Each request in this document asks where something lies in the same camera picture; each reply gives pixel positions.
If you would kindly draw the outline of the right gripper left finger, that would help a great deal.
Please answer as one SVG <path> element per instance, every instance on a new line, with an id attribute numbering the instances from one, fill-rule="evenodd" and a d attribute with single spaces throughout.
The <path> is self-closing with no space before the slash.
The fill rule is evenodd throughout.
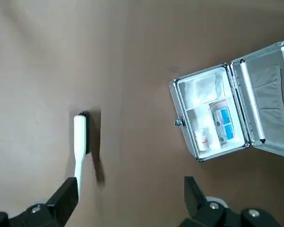
<path id="1" fill-rule="evenodd" d="M 77 178 L 69 177 L 46 203 L 32 205 L 12 218 L 0 211 L 0 227 L 63 227 L 78 202 Z"/>

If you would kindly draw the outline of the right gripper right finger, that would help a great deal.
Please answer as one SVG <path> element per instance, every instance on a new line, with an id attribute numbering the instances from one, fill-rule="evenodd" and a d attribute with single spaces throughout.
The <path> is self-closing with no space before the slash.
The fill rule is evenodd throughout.
<path id="1" fill-rule="evenodd" d="M 216 197 L 206 197 L 192 176 L 184 177 L 184 198 L 188 218 L 181 227 L 279 227 L 279 222 L 267 211 L 247 208 L 236 213 Z"/>

